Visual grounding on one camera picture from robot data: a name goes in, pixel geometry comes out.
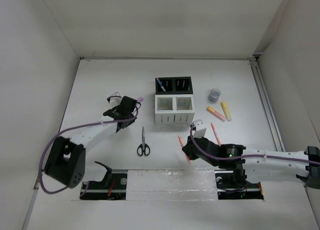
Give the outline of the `orange pen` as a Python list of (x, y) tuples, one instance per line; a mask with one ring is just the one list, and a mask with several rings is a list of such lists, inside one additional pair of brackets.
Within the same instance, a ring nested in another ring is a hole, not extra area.
[[(182, 149), (182, 148), (184, 147), (182, 138), (181, 138), (179, 135), (177, 135), (177, 137), (178, 137), (178, 140), (179, 140), (181, 149)], [(188, 164), (191, 164), (191, 161), (190, 161), (189, 157), (187, 156), (187, 154), (186, 154), (185, 152), (183, 152), (183, 153), (184, 153), (184, 155), (185, 155), (185, 157), (186, 157), (186, 160), (187, 160)]]

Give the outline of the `blue pen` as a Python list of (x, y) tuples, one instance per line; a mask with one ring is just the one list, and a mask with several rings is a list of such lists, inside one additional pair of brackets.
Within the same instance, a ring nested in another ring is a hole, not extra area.
[(160, 86), (160, 88), (162, 89), (162, 91), (166, 91), (165, 90), (165, 88), (164, 88), (164, 86), (162, 85), (162, 82), (159, 80), (159, 78), (156, 78), (156, 80), (157, 80), (157, 82), (158, 82), (158, 84), (159, 84), (159, 86)]

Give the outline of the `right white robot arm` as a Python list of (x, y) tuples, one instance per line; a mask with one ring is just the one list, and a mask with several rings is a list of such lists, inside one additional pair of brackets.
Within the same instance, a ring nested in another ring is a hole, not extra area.
[(292, 181), (313, 189), (320, 187), (320, 150), (315, 146), (304, 151), (278, 152), (237, 144), (217, 145), (205, 137), (189, 136), (182, 151), (189, 160), (202, 159), (232, 171), (231, 181), (238, 187), (261, 181)]

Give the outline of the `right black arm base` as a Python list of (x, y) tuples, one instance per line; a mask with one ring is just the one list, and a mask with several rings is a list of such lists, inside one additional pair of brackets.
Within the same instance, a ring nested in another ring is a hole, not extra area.
[(264, 200), (261, 183), (249, 183), (244, 181), (236, 183), (233, 179), (233, 172), (226, 170), (214, 171), (218, 200), (243, 200), (259, 199)]

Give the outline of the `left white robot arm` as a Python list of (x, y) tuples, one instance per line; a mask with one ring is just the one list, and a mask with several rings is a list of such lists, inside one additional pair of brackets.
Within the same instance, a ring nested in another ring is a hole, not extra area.
[(108, 136), (132, 125), (137, 119), (141, 101), (112, 95), (107, 101), (120, 99), (120, 103), (105, 111), (94, 123), (87, 123), (62, 130), (45, 148), (49, 153), (42, 172), (65, 188), (75, 188), (83, 179), (86, 154)]

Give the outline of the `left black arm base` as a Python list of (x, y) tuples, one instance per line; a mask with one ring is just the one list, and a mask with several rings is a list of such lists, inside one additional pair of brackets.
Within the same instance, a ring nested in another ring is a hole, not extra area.
[(100, 181), (89, 180), (81, 186), (79, 198), (81, 200), (126, 200), (128, 171), (113, 171), (109, 166), (95, 161), (106, 172)]

